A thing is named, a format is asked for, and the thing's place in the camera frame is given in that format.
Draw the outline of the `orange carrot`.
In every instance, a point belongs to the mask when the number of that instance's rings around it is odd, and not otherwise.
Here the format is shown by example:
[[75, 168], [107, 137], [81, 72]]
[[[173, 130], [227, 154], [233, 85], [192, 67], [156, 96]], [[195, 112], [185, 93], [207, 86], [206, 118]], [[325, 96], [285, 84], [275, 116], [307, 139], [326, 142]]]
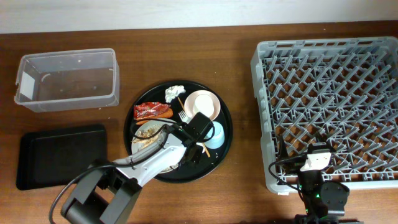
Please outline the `orange carrot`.
[[155, 115], [155, 116], [149, 116], [149, 117], [146, 117], [146, 118], [138, 119], [136, 121], [136, 124], [137, 125], [142, 125], [142, 124], [144, 124], [144, 123], [146, 123], [146, 122], [148, 122], [148, 121], [150, 121], [152, 119], [171, 118], [173, 115], [174, 115], [173, 110], [171, 108], [169, 108], [164, 113], [161, 113], [161, 114], [158, 114], [158, 115]]

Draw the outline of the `white tissue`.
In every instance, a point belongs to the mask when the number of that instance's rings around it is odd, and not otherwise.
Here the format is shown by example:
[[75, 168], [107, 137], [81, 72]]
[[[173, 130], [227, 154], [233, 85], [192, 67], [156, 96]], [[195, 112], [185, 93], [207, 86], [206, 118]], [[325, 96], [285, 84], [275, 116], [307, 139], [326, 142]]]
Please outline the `white tissue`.
[[165, 90], [165, 102], [171, 103], [173, 99], [177, 98], [179, 94], [185, 93], [185, 87], [183, 85], [174, 85]]

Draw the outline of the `peanut shells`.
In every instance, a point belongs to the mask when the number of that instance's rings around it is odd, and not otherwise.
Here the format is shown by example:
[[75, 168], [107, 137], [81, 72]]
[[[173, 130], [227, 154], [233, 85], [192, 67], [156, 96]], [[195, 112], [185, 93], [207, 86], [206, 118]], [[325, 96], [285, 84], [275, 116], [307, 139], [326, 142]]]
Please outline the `peanut shells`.
[[138, 138], [134, 138], [132, 142], [134, 144], [139, 144], [141, 147], [150, 145], [158, 139], [158, 130], [160, 128], [161, 126], [159, 125], [146, 127], [145, 129], [136, 133], [136, 136], [138, 136]]

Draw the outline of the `grey plate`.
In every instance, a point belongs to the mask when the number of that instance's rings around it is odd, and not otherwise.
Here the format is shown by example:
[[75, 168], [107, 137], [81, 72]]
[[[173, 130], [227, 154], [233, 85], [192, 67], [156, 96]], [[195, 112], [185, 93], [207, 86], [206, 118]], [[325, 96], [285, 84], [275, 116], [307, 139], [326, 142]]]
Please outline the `grey plate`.
[[[172, 123], [174, 123], [174, 121], [172, 121], [171, 119], [168, 119], [168, 118], [161, 118], [161, 121], [150, 120], [150, 121], [140, 125], [138, 130], [135, 132], [135, 135], [136, 135], [136, 133], [138, 131], [141, 131], [144, 127], [149, 126], [151, 124], [172, 124]], [[139, 144], [134, 144], [132, 141], [131, 141], [131, 152], [132, 152], [132, 154], [135, 154], [135, 153], [141, 151], [144, 147], [146, 147], [146, 146], [141, 147]], [[172, 166], [168, 166], [163, 171], [161, 171], [160, 174], [165, 174], [165, 173], [168, 173], [168, 172], [172, 172], [173, 170], [178, 169], [178, 167], [179, 167], [179, 164], [174, 164]]]

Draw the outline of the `red snack wrapper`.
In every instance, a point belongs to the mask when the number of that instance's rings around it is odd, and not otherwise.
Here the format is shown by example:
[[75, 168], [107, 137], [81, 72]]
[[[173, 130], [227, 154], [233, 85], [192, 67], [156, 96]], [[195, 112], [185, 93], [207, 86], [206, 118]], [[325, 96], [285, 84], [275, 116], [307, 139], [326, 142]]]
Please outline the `red snack wrapper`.
[[165, 113], [170, 108], [168, 104], [146, 102], [134, 106], [134, 119], [139, 120]]

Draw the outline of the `pile of white rice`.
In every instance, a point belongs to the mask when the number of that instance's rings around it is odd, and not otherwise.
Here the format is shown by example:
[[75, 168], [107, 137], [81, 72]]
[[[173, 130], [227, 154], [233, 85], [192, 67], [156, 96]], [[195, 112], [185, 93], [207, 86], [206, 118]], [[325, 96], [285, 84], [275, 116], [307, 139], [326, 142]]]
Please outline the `pile of white rice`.
[[137, 136], [144, 138], [145, 140], [155, 139], [161, 133], [163, 124], [151, 124], [144, 127], [137, 133]]

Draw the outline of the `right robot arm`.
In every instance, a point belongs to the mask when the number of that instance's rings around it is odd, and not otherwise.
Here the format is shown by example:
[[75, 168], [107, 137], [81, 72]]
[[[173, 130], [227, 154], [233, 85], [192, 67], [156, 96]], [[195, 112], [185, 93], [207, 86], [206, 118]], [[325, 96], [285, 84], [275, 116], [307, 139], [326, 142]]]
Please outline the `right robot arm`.
[[282, 136], [279, 136], [279, 155], [275, 165], [287, 174], [297, 175], [295, 189], [304, 203], [306, 214], [296, 215], [294, 223], [339, 223], [345, 215], [349, 188], [334, 180], [324, 180], [322, 171], [331, 161], [336, 150], [326, 138], [316, 134], [316, 141], [307, 146], [307, 151], [290, 157]]

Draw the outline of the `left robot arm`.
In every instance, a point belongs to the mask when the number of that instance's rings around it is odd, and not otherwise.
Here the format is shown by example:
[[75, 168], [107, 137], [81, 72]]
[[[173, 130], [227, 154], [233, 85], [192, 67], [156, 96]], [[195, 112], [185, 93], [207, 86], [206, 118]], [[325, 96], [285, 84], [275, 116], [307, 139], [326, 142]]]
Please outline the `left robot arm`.
[[202, 113], [188, 123], [164, 121], [148, 146], [113, 162], [95, 161], [75, 177], [62, 217], [70, 223], [126, 223], [143, 186], [175, 164], [197, 164], [201, 144], [214, 132], [213, 122]]

